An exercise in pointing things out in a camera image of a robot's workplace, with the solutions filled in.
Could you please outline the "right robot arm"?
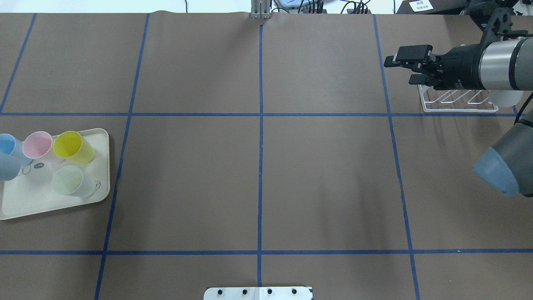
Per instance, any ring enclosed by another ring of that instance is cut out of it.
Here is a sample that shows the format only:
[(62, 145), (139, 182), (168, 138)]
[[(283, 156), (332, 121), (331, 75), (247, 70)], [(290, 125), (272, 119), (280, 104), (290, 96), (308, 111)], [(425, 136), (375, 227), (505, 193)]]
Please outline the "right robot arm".
[(504, 196), (532, 197), (532, 38), (460, 45), (435, 54), (428, 44), (400, 46), (385, 68), (411, 70), (409, 84), (434, 90), (488, 91), (499, 108), (515, 108), (512, 127), (473, 166)]

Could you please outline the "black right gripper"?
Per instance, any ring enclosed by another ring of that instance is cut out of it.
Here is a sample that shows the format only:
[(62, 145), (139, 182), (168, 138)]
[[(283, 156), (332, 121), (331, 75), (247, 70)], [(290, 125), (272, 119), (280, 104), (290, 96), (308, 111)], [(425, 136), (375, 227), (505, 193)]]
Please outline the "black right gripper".
[(426, 85), (435, 90), (484, 90), (480, 65), (485, 48), (479, 44), (457, 46), (434, 62), (431, 45), (400, 46), (397, 53), (387, 56), (384, 67), (408, 67), (429, 62), (424, 68), (432, 74), (412, 74), (411, 85)]

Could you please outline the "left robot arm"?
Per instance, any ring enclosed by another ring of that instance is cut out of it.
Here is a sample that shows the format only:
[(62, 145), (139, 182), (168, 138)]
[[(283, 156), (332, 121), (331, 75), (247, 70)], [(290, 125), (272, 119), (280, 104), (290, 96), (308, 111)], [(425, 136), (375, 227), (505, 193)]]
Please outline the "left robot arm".
[(0, 153), (0, 180), (2, 182), (15, 179), (20, 169), (21, 165), (17, 158), (3, 152)]

